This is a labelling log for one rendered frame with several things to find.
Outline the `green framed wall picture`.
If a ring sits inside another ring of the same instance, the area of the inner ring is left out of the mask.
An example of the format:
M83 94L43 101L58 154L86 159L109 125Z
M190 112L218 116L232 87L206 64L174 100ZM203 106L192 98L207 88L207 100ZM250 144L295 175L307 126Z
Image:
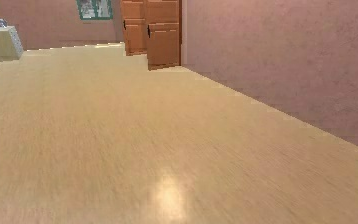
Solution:
M81 20L111 20L113 18L110 0L76 0Z

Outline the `brown wooden room door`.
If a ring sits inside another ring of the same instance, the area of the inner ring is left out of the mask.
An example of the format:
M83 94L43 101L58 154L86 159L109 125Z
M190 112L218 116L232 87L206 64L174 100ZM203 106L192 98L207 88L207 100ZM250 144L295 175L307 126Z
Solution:
M144 0L120 0L122 25L126 22L126 30L123 27L124 43L127 56L145 54L146 24L144 15Z
M156 70L180 64L180 0L144 0L148 69Z

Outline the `white chest of drawers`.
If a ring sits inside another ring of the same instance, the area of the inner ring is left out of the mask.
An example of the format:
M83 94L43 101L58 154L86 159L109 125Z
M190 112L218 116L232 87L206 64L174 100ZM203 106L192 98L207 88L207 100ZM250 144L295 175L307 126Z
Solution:
M0 27L0 62L19 60L23 46L14 26Z

